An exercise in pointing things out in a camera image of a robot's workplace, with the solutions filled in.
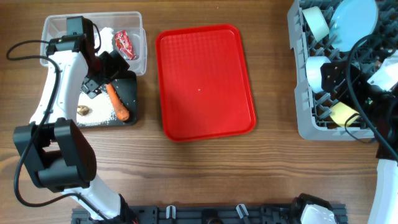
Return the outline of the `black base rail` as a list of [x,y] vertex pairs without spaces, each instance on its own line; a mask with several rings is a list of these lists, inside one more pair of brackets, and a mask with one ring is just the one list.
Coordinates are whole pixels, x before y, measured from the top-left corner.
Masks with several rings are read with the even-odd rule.
[[134,223],[338,223],[347,224],[346,205],[300,194],[291,203],[234,207],[131,206]]

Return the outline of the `white tissue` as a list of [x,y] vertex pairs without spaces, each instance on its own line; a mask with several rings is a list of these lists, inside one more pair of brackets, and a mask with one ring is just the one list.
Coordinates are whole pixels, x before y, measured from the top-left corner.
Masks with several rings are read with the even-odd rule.
[[111,53],[114,50],[113,47],[113,29],[110,27],[105,27],[100,30],[98,34],[95,35],[95,48],[99,47],[96,55],[100,56],[103,52]]

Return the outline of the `black waste tray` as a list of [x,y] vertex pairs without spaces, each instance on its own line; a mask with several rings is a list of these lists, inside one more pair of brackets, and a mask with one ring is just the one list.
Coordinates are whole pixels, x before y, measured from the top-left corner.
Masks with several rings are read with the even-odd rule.
[[[134,75],[129,79],[113,80],[111,82],[113,88],[116,90],[121,103],[128,109],[130,118],[128,121],[120,121],[116,118],[116,121],[110,122],[109,125],[101,126],[79,126],[81,128],[94,128],[94,127],[105,127],[105,126],[127,126],[132,125],[137,121],[137,77]],[[106,91],[106,85],[102,85],[99,89],[101,93]]]

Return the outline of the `grey dishwasher rack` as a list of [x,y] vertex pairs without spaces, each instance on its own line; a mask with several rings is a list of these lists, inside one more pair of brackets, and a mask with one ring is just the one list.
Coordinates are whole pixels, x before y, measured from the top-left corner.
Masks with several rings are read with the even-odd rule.
[[337,36],[326,36],[316,41],[303,16],[303,10],[319,7],[327,24],[334,24],[333,14],[341,1],[294,1],[287,13],[290,48],[294,50],[297,71],[295,105],[299,135],[307,140],[353,141],[355,138],[373,138],[364,123],[355,121],[351,126],[340,127],[331,120],[331,107],[338,103],[337,91],[315,93],[307,80],[305,64],[309,57],[326,56],[332,62],[345,60],[348,52],[335,48]]

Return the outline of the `light blue bowl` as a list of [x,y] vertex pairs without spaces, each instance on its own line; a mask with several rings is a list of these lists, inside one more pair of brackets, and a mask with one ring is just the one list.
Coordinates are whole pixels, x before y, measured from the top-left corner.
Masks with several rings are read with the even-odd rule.
[[310,88],[314,93],[321,93],[324,91],[322,88],[322,73],[321,67],[325,63],[330,63],[326,56],[309,57],[306,62],[306,74]]

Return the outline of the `red strawberry snack wrapper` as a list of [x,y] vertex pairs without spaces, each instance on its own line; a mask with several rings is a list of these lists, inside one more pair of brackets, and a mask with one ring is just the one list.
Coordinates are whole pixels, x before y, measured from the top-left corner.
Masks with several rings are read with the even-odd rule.
[[135,59],[136,53],[134,51],[132,42],[130,41],[130,38],[125,30],[115,33],[114,39],[116,41],[116,47],[119,49],[120,52],[123,53],[123,55],[128,60]]

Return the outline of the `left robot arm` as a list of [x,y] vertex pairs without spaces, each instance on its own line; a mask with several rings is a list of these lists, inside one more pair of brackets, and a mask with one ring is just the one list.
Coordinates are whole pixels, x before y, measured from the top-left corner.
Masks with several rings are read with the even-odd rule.
[[[27,126],[14,130],[13,141],[21,156],[14,176],[14,194],[26,207],[44,207],[71,197],[99,223],[139,223],[122,195],[96,174],[95,152],[76,125],[78,98],[86,77],[101,83],[126,73],[128,65],[117,53],[96,55],[92,34],[76,32],[47,43],[43,59],[49,72],[39,106]],[[33,184],[59,197],[34,203],[19,190],[21,169]]]

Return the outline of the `orange carrot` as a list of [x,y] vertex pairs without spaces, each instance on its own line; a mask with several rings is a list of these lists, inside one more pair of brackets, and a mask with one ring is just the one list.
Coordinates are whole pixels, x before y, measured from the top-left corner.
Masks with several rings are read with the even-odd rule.
[[130,118],[128,109],[121,103],[116,90],[113,88],[112,84],[106,84],[106,91],[108,92],[109,99],[114,108],[116,117],[120,121],[128,121]]

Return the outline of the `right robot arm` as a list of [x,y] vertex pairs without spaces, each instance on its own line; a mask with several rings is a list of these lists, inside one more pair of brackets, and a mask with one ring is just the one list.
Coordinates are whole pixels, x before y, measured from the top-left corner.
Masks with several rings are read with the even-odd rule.
[[320,68],[322,89],[338,89],[340,103],[355,110],[379,143],[376,157],[376,193],[369,223],[397,223],[397,92],[395,81],[383,69],[366,78],[346,62],[325,63]]

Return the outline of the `light blue plate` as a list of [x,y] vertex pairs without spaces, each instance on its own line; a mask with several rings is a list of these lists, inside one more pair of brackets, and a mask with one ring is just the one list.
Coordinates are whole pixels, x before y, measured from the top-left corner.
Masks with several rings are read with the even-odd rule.
[[377,24],[379,9],[375,0],[343,0],[331,21],[331,46],[340,52],[349,52],[359,39],[372,34]]

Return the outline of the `yellow plastic cup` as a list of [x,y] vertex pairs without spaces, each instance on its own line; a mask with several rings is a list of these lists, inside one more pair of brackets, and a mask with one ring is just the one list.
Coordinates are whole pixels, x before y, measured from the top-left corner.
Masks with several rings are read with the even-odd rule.
[[359,114],[356,110],[352,109],[348,105],[339,102],[332,106],[330,118],[341,127],[350,126],[354,121],[359,118]]

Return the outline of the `mint green bowl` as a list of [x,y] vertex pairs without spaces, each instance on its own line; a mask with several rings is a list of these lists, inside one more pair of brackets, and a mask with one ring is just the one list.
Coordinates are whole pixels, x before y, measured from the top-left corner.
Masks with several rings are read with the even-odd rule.
[[304,9],[302,13],[317,42],[321,41],[329,34],[329,26],[319,7],[314,6]]

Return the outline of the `clear plastic bin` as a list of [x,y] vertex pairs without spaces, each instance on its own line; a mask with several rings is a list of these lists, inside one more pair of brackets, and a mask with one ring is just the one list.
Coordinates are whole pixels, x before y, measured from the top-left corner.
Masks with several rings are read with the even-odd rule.
[[[67,18],[70,16],[69,14],[48,16],[44,23],[41,39],[50,41],[66,35]],[[99,31],[105,27],[110,27],[114,30],[113,35],[115,35],[115,33],[125,30],[136,53],[133,60],[125,58],[129,64],[129,69],[138,76],[145,74],[147,70],[147,42],[140,12],[96,12],[85,13],[82,16],[96,24]],[[118,49],[114,37],[113,47],[114,50]]]

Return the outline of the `white rice pile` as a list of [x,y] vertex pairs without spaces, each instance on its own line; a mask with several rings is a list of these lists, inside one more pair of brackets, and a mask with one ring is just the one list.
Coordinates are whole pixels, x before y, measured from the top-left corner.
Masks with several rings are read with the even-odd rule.
[[91,113],[87,116],[76,114],[76,121],[79,126],[90,127],[109,125],[110,122],[116,121],[114,108],[105,91],[93,99],[91,99],[86,93],[81,92],[79,95],[78,105],[85,105],[91,108]]

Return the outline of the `brown food scrap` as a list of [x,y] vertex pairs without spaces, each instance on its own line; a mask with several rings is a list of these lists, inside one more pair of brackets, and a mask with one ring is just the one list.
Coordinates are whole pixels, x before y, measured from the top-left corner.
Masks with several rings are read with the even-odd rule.
[[87,116],[91,113],[91,108],[85,105],[78,105],[77,114],[80,116]]

